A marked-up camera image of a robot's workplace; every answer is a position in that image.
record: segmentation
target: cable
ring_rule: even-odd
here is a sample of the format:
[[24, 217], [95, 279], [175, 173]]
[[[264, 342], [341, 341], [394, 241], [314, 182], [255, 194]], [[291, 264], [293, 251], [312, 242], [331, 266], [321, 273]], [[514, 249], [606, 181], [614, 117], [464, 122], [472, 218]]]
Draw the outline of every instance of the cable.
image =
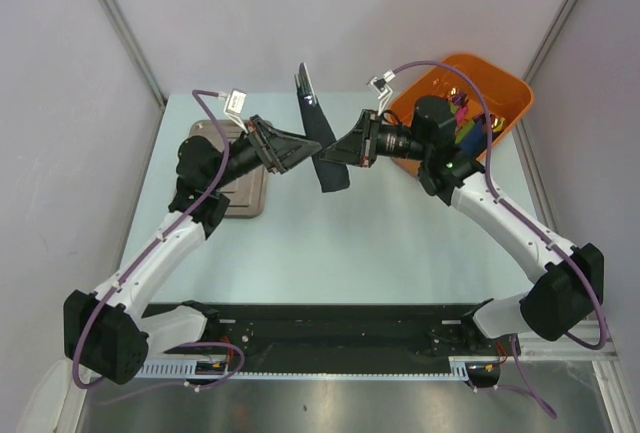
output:
[[[522, 377], [522, 381], [524, 381], [524, 384], [527, 386], [528, 389], [523, 388], [521, 386], [516, 386], [516, 385], [494, 385], [490, 387], [478, 388], [471, 382], [471, 380], [466, 381], [466, 384], [469, 385], [471, 388], [473, 388], [474, 393], [478, 391], [486, 391], [486, 392], [515, 391], [516, 393], [530, 396], [531, 398], [536, 400], [538, 405], [540, 405], [540, 408], [542, 408], [542, 410], [547, 415], [549, 415], [551, 419], [556, 420], [558, 418], [558, 413], [556, 412], [556, 410], [554, 410], [553, 407], [540, 396], [538, 391], [531, 384], [531, 381], [529, 380], [529, 376], [527, 375], [524, 369], [524, 366], [522, 365], [522, 361], [519, 358], [516, 342], [517, 342], [517, 335], [512, 335], [510, 338], [510, 343], [511, 343], [511, 350], [513, 352], [513, 359], [516, 362], [516, 367], [518, 368], [518, 372]], [[499, 347], [504, 350], [504, 347], [500, 342], [496, 342], [496, 344], [500, 345]]]
[[157, 389], [160, 389], [160, 388], [164, 388], [164, 387], [167, 387], [167, 386], [186, 386], [187, 388], [193, 388], [194, 391], [196, 391], [196, 392], [200, 392], [200, 391], [204, 391], [204, 390], [210, 390], [211, 388], [215, 388], [216, 386], [220, 386], [220, 385], [226, 383], [227, 381], [229, 381], [229, 379], [232, 376], [234, 376], [236, 373], [238, 373], [240, 370], [242, 370], [242, 367], [244, 366], [244, 362], [245, 362], [244, 352], [242, 351], [241, 348], [238, 348], [234, 344], [231, 344], [231, 343], [220, 343], [220, 342], [185, 343], [183, 345], [180, 345], [179, 348], [191, 348], [191, 347], [195, 348], [195, 347], [203, 347], [203, 346], [224, 347], [224, 348], [227, 348], [229, 351], [232, 351], [234, 353], [237, 352], [239, 357], [240, 357], [240, 361], [238, 363], [238, 366], [236, 366], [233, 369], [233, 371], [227, 373], [226, 375], [224, 375], [220, 379], [213, 380], [211, 383], [208, 383], [206, 385], [194, 385], [194, 384], [190, 383], [188, 380], [185, 380], [185, 381], [165, 381], [165, 382], [162, 382], [162, 383], [156, 383], [154, 385], [147, 386], [145, 388], [141, 388], [141, 389], [136, 390], [136, 391], [132, 391], [131, 393], [127, 393], [125, 395], [121, 395], [121, 396], [118, 396], [116, 398], [112, 398], [112, 399], [107, 400], [107, 401], [100, 402], [100, 403], [98, 403], [98, 406], [112, 405], [114, 403], [118, 403], [118, 402], [123, 401], [123, 400], [128, 400], [130, 398], [134, 398], [136, 396], [143, 395], [144, 393], [148, 393], [150, 391], [157, 390]]
[[396, 120], [396, 123], [395, 123], [395, 124], [396, 124], [396, 125], [398, 125], [399, 127], [403, 127], [403, 126], [404, 126], [404, 124], [402, 123], [402, 121], [400, 121], [400, 117], [398, 117], [398, 115], [397, 115], [397, 113], [396, 113], [395, 111], [393, 111], [393, 110], [384, 110], [384, 111], [382, 112], [382, 117], [383, 117], [386, 121], [389, 121], [389, 120], [387, 120], [387, 115], [391, 115], [391, 117], [392, 117], [394, 120]]
[[[213, 91], [204, 91], [204, 90], [193, 90], [191, 93], [193, 97], [196, 99], [196, 101], [198, 102], [198, 104], [202, 107], [204, 112], [207, 114], [207, 116], [215, 126], [216, 130], [218, 130], [220, 137], [222, 138], [222, 143], [224, 147], [222, 151], [222, 161], [220, 162], [220, 168], [218, 169], [216, 176], [213, 178], [213, 180], [211, 181], [207, 189], [202, 193], [202, 195], [200, 195], [200, 197], [189, 208], [185, 210], [184, 213], [180, 215], [180, 217], [178, 217], [176, 221], [171, 223], [171, 225], [169, 225], [167, 229], [162, 232], [163, 238], [166, 235], [171, 234], [171, 232], [173, 232], [185, 220], [185, 218], [191, 215], [193, 210], [198, 208], [198, 206], [200, 206], [202, 202], [205, 199], [207, 199], [207, 197], [216, 189], [216, 186], [218, 186], [218, 183], [220, 182], [220, 179], [224, 174], [224, 170], [227, 167], [227, 163], [229, 162], [229, 138], [227, 137], [227, 134], [224, 131], [224, 127], [222, 126], [222, 124], [217, 120], [213, 112], [209, 109], [207, 104], [201, 98], [201, 96], [212, 96], [214, 98], [217, 98], [219, 96], [218, 93], [215, 93]], [[118, 280], [118, 284], [115, 286], [112, 286], [109, 289], [109, 291], [107, 291], [107, 293], [102, 297], [102, 299], [98, 302], [94, 310], [91, 312], [91, 315], [89, 315], [89, 319], [87, 320], [87, 322], [84, 325], [84, 328], [82, 329], [82, 333], [80, 334], [80, 338], [78, 339], [78, 343], [76, 344], [76, 349], [73, 353], [73, 364], [71, 368], [71, 376], [73, 377], [73, 382], [76, 384], [78, 388], [86, 390], [93, 386], [98, 385], [103, 380], [103, 378], [100, 377], [94, 381], [85, 383], [84, 381], [82, 381], [82, 378], [80, 378], [80, 357], [82, 356], [82, 350], [84, 349], [84, 345], [87, 341], [87, 337], [89, 336], [89, 332], [91, 331], [91, 328], [96, 322], [98, 315], [100, 314], [104, 306], [107, 304], [107, 302], [111, 299], [111, 297], [116, 293], [116, 291], [118, 291], [118, 289], [133, 274], [136, 268], [138, 268], [142, 264], [142, 262], [151, 254], [151, 252], [155, 249], [155, 247], [158, 246], [158, 244], [160, 243], [161, 243], [160, 238], [154, 238], [153, 241], [149, 243], [149, 245], [144, 249], [144, 251], [135, 260], [133, 260], [133, 262], [125, 270], [125, 272], [122, 274], [122, 276]]]
[[498, 363], [498, 365], [504, 365], [509, 359], [507, 350], [504, 349], [504, 346], [502, 346], [502, 343], [500, 343], [499, 341], [496, 341], [496, 348], [498, 349], [498, 359], [500, 360], [500, 363]]
[[[223, 342], [225, 343], [229, 343], [231, 344], [231, 340], [229, 339], [229, 337], [227, 335], [224, 335], [222, 338], [220, 338]], [[229, 363], [231, 360], [233, 360], [233, 356], [234, 356], [235, 352], [233, 351], [233, 349], [229, 348], [229, 350], [227, 351], [227, 358], [226, 358], [226, 362]]]
[[[473, 82], [473, 80], [471, 80], [471, 78], [469, 78], [469, 76], [466, 73], [464, 73], [463, 71], [459, 70], [458, 68], [456, 68], [454, 66], [448, 65], [448, 64], [443, 63], [441, 61], [430, 61], [430, 60], [421, 60], [421, 61], [413, 61], [411, 63], [406, 63], [406, 64], [401, 65], [401, 66], [399, 66], [398, 68], [396, 68], [396, 69], [394, 69], [392, 71], [393, 71], [393, 73], [395, 75], [397, 75], [398, 73], [400, 73], [400, 72], [402, 72], [404, 70], [407, 70], [409, 68], [413, 68], [415, 66], [437, 66], [437, 67], [444, 68], [446, 70], [452, 71], [453, 73], [455, 73], [458, 76], [460, 76], [460, 78], [465, 80], [471, 86], [473, 91], [478, 96], [478, 99], [480, 100], [480, 104], [482, 105], [482, 109], [483, 109], [483, 112], [484, 112], [484, 117], [485, 117], [486, 124], [487, 125], [491, 124], [491, 113], [489, 111], [489, 106], [487, 105], [487, 101], [485, 100], [484, 95], [480, 91], [480, 88], [478, 88], [478, 86]], [[598, 301], [598, 297], [596, 296], [595, 291], [591, 287], [591, 284], [589, 283], [589, 280], [587, 279], [587, 277], [583, 273], [583, 271], [580, 269], [580, 267], [575, 263], [575, 261], [573, 261], [568, 254], [566, 254], [559, 246], [557, 246], [551, 240], [551, 238], [549, 236], [547, 236], [547, 234], [544, 231], [542, 231], [540, 228], [538, 228], [538, 226], [535, 223], [533, 223], [529, 218], [527, 218], [524, 214], [522, 214], [514, 205], [512, 205], [507, 200], [505, 200], [504, 198], [501, 197], [500, 193], [498, 192], [498, 190], [496, 189], [496, 186], [493, 183], [493, 178], [491, 177], [492, 147], [493, 147], [493, 131], [491, 130], [491, 128], [487, 128], [487, 157], [486, 157], [486, 161], [485, 161], [485, 181], [487, 183], [487, 187], [488, 187], [488, 189], [489, 189], [489, 191], [491, 193], [491, 196], [493, 196], [493, 198], [495, 199], [496, 202], [498, 202], [502, 206], [504, 206], [513, 216], [518, 218], [531, 231], [533, 231], [536, 235], [538, 235], [538, 237], [547, 244], [547, 247], [552, 249], [558, 256], [560, 256], [560, 258], [562, 258], [564, 261], [567, 262], [567, 264], [571, 267], [571, 269], [574, 271], [574, 273], [576, 274], [576, 276], [580, 280], [580, 283], [582, 283], [582, 286], [584, 287], [585, 291], [587, 292], [587, 295], [589, 296], [589, 299], [591, 300], [591, 303], [593, 305], [593, 310], [594, 310], [594, 312], [596, 314], [596, 319], [598, 320], [598, 329], [600, 330], [600, 338], [599, 338], [598, 342], [596, 344], [587, 343], [586, 341], [576, 337], [575, 335], [573, 335], [572, 333], [570, 333], [568, 331], [565, 333], [565, 335], [568, 338], [571, 338], [573, 341], [575, 341], [579, 345], [581, 345], [581, 346], [583, 346], [585, 348], [588, 348], [590, 350], [599, 350], [599, 349], [603, 348], [604, 345], [607, 343], [607, 336], [608, 336], [608, 334], [607, 334], [607, 332], [608, 332], [607, 323], [606, 323], [606, 320], [605, 320], [605, 317], [604, 317], [604, 311], [603, 311], [602, 307], [600, 306], [600, 302]], [[517, 392], [520, 392], [520, 393], [527, 394], [527, 395], [531, 396], [532, 398], [534, 398], [538, 402], [540, 407], [551, 418], [556, 419], [558, 417], [558, 415], [555, 412], [555, 410], [551, 407], [551, 405], [549, 405], [549, 403], [547, 403], [546, 401], [544, 401], [542, 399], [542, 397], [538, 394], [536, 389], [533, 387], [533, 385], [529, 381], [529, 378], [528, 378], [528, 376], [527, 376], [527, 374], [526, 374], [526, 372], [524, 370], [524, 367], [522, 366], [522, 364], [520, 362], [520, 359], [518, 358], [518, 353], [517, 353], [517, 351], [515, 349], [515, 342], [516, 342], [516, 336], [514, 335], [514, 336], [511, 337], [511, 349], [513, 351], [513, 357], [514, 357], [514, 359], [516, 361], [516, 366], [518, 367], [518, 371], [520, 372], [520, 375], [522, 376], [522, 380], [525, 382], [525, 384], [529, 388], [529, 391], [527, 391], [526, 389], [521, 388], [521, 387], [510, 386], [510, 385], [500, 386], [500, 387], [497, 387], [496, 389], [511, 390], [511, 391], [517, 391]]]
[[[446, 63], [442, 63], [441, 61], [430, 61], [430, 60], [421, 60], [421, 61], [413, 61], [411, 63], [406, 63], [392, 71], [394, 74], [397, 75], [398, 73], [404, 70], [407, 70], [409, 68], [413, 68], [415, 66], [438, 66], [438, 67], [447, 69], [449, 71], [452, 71], [453, 73], [456, 73], [458, 76], [460, 76], [463, 80], [469, 83], [473, 91], [478, 96], [478, 99], [480, 100], [480, 104], [482, 105], [482, 109], [484, 110], [484, 116], [485, 116], [486, 122], [488, 125], [491, 124], [491, 113], [489, 112], [489, 106], [487, 105], [487, 101], [485, 100], [478, 86], [471, 80], [471, 78], [469, 78], [469, 76], [466, 73], [464, 73], [463, 71], [459, 70], [454, 66], [448, 65]], [[569, 255], [567, 255], [559, 246], [557, 246], [551, 240], [551, 238], [547, 236], [547, 234], [544, 231], [538, 228], [538, 226], [535, 223], [533, 223], [529, 218], [527, 218], [524, 214], [522, 214], [514, 205], [512, 205], [511, 203], [509, 203], [507, 200], [505, 200], [500, 196], [500, 193], [496, 189], [496, 186], [493, 184], [493, 178], [491, 177], [492, 146], [493, 146], [493, 132], [491, 131], [491, 128], [487, 128], [487, 159], [485, 162], [485, 180], [487, 183], [487, 187], [491, 192], [491, 195], [498, 203], [504, 206], [511, 214], [513, 214], [522, 223], [524, 223], [531, 231], [533, 231], [536, 235], [538, 235], [538, 237], [542, 241], [544, 241], [547, 244], [547, 246], [551, 248], [558, 256], [560, 256], [560, 258], [562, 258], [564, 261], [567, 262], [567, 264], [571, 267], [574, 273], [578, 276], [580, 283], [582, 283], [582, 286], [584, 287], [585, 291], [587, 292], [587, 295], [589, 296], [589, 299], [591, 300], [591, 303], [593, 304], [593, 310], [596, 314], [596, 319], [598, 320], [598, 328], [600, 330], [600, 338], [598, 340], [598, 343], [596, 344], [587, 343], [586, 341], [576, 337], [575, 335], [569, 332], [566, 332], [565, 335], [571, 338], [573, 341], [575, 341], [579, 345], [584, 346], [585, 348], [588, 348], [590, 350], [599, 350], [603, 348], [604, 345], [607, 343], [607, 336], [608, 336], [607, 323], [604, 317], [604, 311], [600, 306], [598, 297], [596, 296], [595, 291], [593, 291], [593, 288], [591, 287], [589, 280], [587, 279], [586, 275], [582, 272], [580, 267], [575, 263], [575, 261], [573, 261]]]

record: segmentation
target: metal frame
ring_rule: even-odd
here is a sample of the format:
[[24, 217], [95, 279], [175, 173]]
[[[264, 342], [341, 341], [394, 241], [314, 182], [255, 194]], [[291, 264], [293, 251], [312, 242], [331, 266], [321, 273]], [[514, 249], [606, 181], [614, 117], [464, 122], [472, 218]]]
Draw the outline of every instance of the metal frame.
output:
[[124, 46], [125, 50], [129, 54], [129, 57], [133, 61], [133, 64], [138, 69], [142, 78], [145, 81], [145, 84], [149, 88], [149, 92], [153, 95], [154, 99], [158, 103], [160, 111], [164, 112], [164, 108], [167, 104], [167, 99], [163, 96], [162, 91], [160, 90], [160, 85], [158, 84], [158, 80], [156, 79], [151, 67], [149, 66], [148, 61], [146, 60], [142, 48], [138, 43], [135, 35], [131, 31], [131, 27], [127, 22], [122, 10], [120, 9], [120, 5], [116, 0], [98, 0], [100, 5], [109, 18], [111, 22], [111, 26], [115, 30], [116, 34], [120, 38], [122, 42], [122, 46]]
[[[144, 316], [178, 306], [151, 303]], [[497, 340], [477, 339], [473, 349], [464, 342], [467, 330], [462, 322], [475, 304], [207, 306], [216, 311], [216, 318], [209, 318], [202, 341], [219, 341], [224, 336], [242, 348], [247, 355], [243, 373], [250, 377], [329, 375], [437, 381], [454, 372], [451, 361], [495, 363], [498, 356]], [[507, 337], [499, 340], [508, 345]], [[221, 354], [219, 348], [176, 347], [147, 361], [153, 365], [157, 360], [171, 360], [162, 364], [175, 366], [174, 360], [186, 365], [199, 358], [214, 363], [224, 360]], [[457, 358], [460, 354], [472, 359]], [[149, 377], [150, 372], [143, 374]]]
[[[224, 373], [202, 375], [196, 374], [196, 364], [198, 360], [167, 358], [159, 360], [147, 360], [136, 378], [151, 379], [179, 379], [179, 380], [215, 380]], [[469, 374], [465, 361], [457, 359], [449, 360], [448, 373], [424, 373], [424, 374], [403, 374], [403, 375], [332, 375], [332, 374], [307, 374], [297, 373], [244, 373], [239, 372], [234, 375], [238, 379], [246, 380], [374, 380], [374, 381], [467, 381]]]
[[[161, 111], [164, 111], [166, 98], [163, 96], [160, 86], [153, 74], [151, 67], [144, 57], [142, 49], [131, 31], [116, 0], [98, 0], [104, 8], [105, 14], [109, 18], [113, 28], [122, 41], [124, 48], [129, 53], [134, 65], [142, 75], [150, 93], [158, 103]], [[554, 18], [544, 40], [542, 41], [538, 51], [536, 52], [532, 62], [524, 74], [524, 79], [531, 82], [541, 65], [544, 63], [549, 52], [551, 51], [556, 39], [566, 24], [571, 12], [574, 10], [578, 0], [564, 0], [556, 17]], [[526, 120], [518, 124], [515, 128], [515, 139], [518, 152], [525, 169], [525, 176], [529, 189], [532, 193], [534, 205], [539, 218], [548, 226], [557, 231], [557, 223], [555, 214], [549, 202], [544, 182], [540, 176], [538, 165], [535, 158], [535, 152], [532, 148], [527, 133]], [[578, 327], [581, 331], [579, 334], [586, 339], [592, 339], [597, 335], [594, 322], [583, 322]], [[638, 431], [638, 418], [631, 401], [629, 401], [629, 390], [624, 384], [623, 374], [620, 371], [620, 364], [615, 354], [615, 348], [612, 344], [608, 345], [604, 350], [599, 352], [591, 352], [589, 350], [577, 349], [572, 344], [564, 341], [556, 343], [547, 343], [535, 335], [521, 335], [521, 346], [523, 358], [528, 361], [533, 360], [561, 360], [561, 361], [592, 361], [594, 371], [597, 375], [600, 385], [601, 394], [605, 402], [607, 412], [613, 429], [615, 432]], [[453, 366], [463, 364], [466, 358], [452, 357], [452, 372], [455, 372]], [[470, 359], [477, 361], [481, 357], [471, 357]], [[262, 376], [268, 379], [277, 378], [295, 378], [291, 375], [267, 375]], [[63, 408], [59, 428], [57, 431], [72, 431], [71, 428], [77, 423], [79, 417], [79, 408], [81, 408], [84, 400], [84, 392], [77, 390], [71, 385], [67, 395], [67, 401]]]

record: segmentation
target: metal floor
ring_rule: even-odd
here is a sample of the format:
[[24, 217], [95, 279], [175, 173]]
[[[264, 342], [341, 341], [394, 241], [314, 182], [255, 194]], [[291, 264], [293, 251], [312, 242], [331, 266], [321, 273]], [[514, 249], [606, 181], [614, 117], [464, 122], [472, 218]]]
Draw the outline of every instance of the metal floor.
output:
[[[501, 383], [522, 382], [505, 365]], [[108, 406], [153, 384], [102, 385], [87, 398], [78, 433], [190, 432], [573, 432], [612, 431], [590, 362], [530, 363], [527, 371], [558, 412], [551, 420], [516, 393], [473, 392], [462, 383], [238, 380], [199, 394], [166, 387]]]

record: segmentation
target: black joint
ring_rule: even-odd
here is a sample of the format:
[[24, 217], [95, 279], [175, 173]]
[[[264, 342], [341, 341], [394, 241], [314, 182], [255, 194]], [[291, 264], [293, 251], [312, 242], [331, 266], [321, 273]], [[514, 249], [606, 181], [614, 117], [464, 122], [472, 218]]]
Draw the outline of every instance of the black joint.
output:
[[[74, 291], [64, 302], [64, 354], [73, 359], [78, 340], [98, 305], [95, 295]], [[140, 331], [122, 308], [104, 305], [80, 355], [80, 364], [123, 385], [142, 368], [149, 346], [147, 334]]]
[[220, 312], [211, 305], [200, 303], [199, 301], [188, 300], [181, 303], [182, 306], [187, 306], [199, 313], [202, 313], [208, 320], [217, 320], [220, 317]]
[[222, 153], [209, 140], [193, 136], [178, 148], [176, 173], [189, 188], [204, 191], [218, 172], [221, 161]]
[[482, 303], [479, 303], [471, 310], [467, 311], [464, 315], [462, 315], [462, 318], [460, 320], [460, 324], [462, 326], [462, 339], [464, 340], [467, 348], [472, 352], [483, 349], [487, 343], [487, 338], [476, 325], [473, 316], [480, 308], [482, 308], [487, 303], [491, 303], [492, 301], [493, 298], [490, 298], [483, 301]]
[[453, 145], [456, 139], [456, 117], [446, 98], [423, 96], [416, 101], [411, 120], [413, 137], [423, 143], [432, 143], [436, 147]]
[[[169, 211], [185, 212], [200, 197], [199, 192], [186, 186], [182, 178], [176, 182], [176, 194], [169, 205]], [[200, 223], [204, 229], [205, 238], [218, 227], [229, 207], [228, 197], [219, 192], [211, 193], [205, 200], [191, 212], [191, 217], [196, 223]]]
[[[574, 250], [571, 259], [585, 274], [602, 304], [604, 257], [592, 244]], [[555, 341], [593, 312], [593, 304], [578, 275], [566, 261], [548, 264], [547, 272], [520, 302], [520, 311], [529, 327], [541, 338]]]
[[418, 180], [429, 196], [438, 196], [451, 205], [453, 190], [464, 186], [464, 180], [484, 166], [455, 145], [437, 148], [430, 143], [418, 169]]
[[500, 380], [500, 365], [493, 363], [465, 363], [469, 386], [493, 388]]
[[207, 324], [202, 333], [203, 339], [207, 341], [220, 341], [220, 338], [224, 336], [224, 325], [220, 323], [220, 312], [218, 310], [212, 305], [193, 300], [184, 301], [182, 305], [202, 313], [207, 319]]

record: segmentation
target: white connector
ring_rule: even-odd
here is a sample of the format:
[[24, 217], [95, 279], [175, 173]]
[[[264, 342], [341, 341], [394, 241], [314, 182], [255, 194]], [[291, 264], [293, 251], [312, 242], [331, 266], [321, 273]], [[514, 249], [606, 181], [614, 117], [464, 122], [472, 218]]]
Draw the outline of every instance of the white connector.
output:
[[236, 125], [242, 128], [242, 131], [248, 133], [247, 127], [240, 116], [242, 107], [244, 106], [244, 100], [247, 98], [247, 94], [244, 91], [233, 89], [231, 93], [226, 95], [226, 101], [224, 103], [224, 114], [233, 121]]
[[374, 76], [369, 80], [368, 85], [378, 95], [378, 116], [382, 115], [382, 113], [387, 109], [389, 102], [391, 101], [393, 90], [389, 86], [389, 82], [395, 77], [396, 74], [392, 70], [389, 70], [384, 75], [382, 75], [382, 78]]

